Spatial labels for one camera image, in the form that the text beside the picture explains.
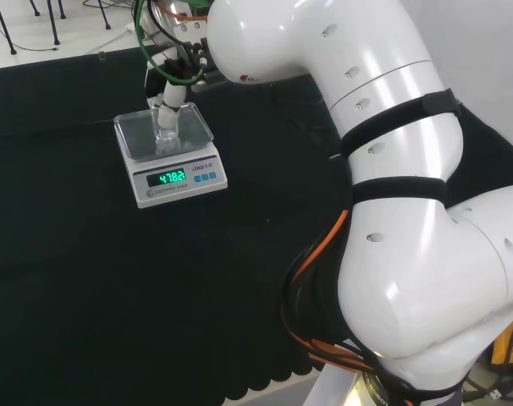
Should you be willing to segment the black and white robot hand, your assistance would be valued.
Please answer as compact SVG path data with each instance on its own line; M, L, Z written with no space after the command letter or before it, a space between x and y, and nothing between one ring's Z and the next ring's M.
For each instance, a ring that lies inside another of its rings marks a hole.
M202 93L224 81L205 38L185 47L175 44L152 55L146 66L145 92L156 131L177 130L188 91Z

